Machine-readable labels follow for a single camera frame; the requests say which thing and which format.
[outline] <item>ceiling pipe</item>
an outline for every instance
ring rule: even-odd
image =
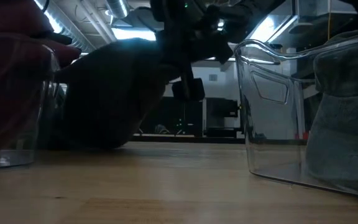
[[[38,1],[42,6],[45,1]],[[83,52],[91,52],[96,47],[85,37],[85,35],[74,25],[73,21],[60,9],[54,0],[49,2],[48,10],[49,14],[62,26],[63,35],[71,37],[73,43],[71,46],[80,48]]]
[[[94,6],[89,2],[89,0],[82,0],[85,7],[89,9],[89,11],[94,15],[94,17],[96,18],[96,20],[99,22],[99,25],[103,28],[103,30],[107,33],[107,35],[109,36],[110,40],[112,42],[117,41],[116,36],[114,35],[114,33],[112,32],[111,28],[109,28],[106,25],[106,22],[102,19],[102,17],[99,15],[99,13],[97,12],[97,10],[94,8]]]
[[[86,10],[84,5],[82,5],[82,2],[80,0],[74,0],[74,2],[77,4],[78,8],[84,12],[84,15],[86,18],[92,23],[93,27],[98,31],[100,36],[103,38],[104,41],[106,41],[107,44],[110,44],[112,40],[101,30],[100,26],[96,23],[95,19],[91,16],[91,14]]]
[[[116,19],[123,19],[129,14],[127,0],[105,0],[111,15]]]

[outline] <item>wooden tabletop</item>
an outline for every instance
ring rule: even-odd
[[[0,170],[0,223],[358,223],[358,199],[249,173],[244,146],[131,142]]]

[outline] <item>red object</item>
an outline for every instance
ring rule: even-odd
[[[40,106],[40,92],[54,51],[64,67],[80,50],[31,36],[52,32],[34,0],[0,0],[0,149],[22,131]]]
[[[303,133],[303,139],[305,139],[305,140],[309,139],[309,133],[308,132]]]

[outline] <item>clear plastic bin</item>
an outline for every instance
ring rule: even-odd
[[[334,104],[339,106],[332,109],[332,103],[322,103],[331,100],[331,96],[317,91],[315,81],[316,72],[341,69],[335,68],[334,63],[324,64],[323,59],[335,61],[341,54],[356,51],[358,35],[345,35],[324,46],[294,54],[274,51],[257,40],[245,40],[236,47],[247,159],[253,174],[358,195],[358,160],[344,162],[351,157],[349,151],[353,157],[358,153],[358,146],[349,145],[349,140],[344,140],[346,135],[328,133],[318,126],[324,113],[330,110],[328,118],[337,116],[342,119],[344,129],[351,129],[358,123],[357,113],[352,114],[353,120],[346,127],[343,119],[348,118],[339,111],[344,104],[340,100],[358,98],[335,98],[340,102]]]
[[[51,51],[51,64],[45,70],[48,78],[42,85],[39,107],[30,113],[24,130],[13,140],[9,147],[0,150],[0,168],[27,165],[34,162],[35,150],[39,136],[39,123],[45,107],[45,99],[54,97],[57,84],[53,82],[53,73],[59,69],[57,59]]]

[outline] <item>gray fabric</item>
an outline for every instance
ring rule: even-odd
[[[357,39],[358,30],[335,36],[327,44],[350,37]],[[358,96],[358,44],[319,54],[314,71],[318,91],[332,96]]]
[[[358,191],[358,96],[324,94],[311,128],[306,163],[314,177]]]
[[[332,38],[353,37],[358,30]],[[358,43],[318,55],[316,89],[323,99],[306,149],[309,173],[346,191],[358,192]]]

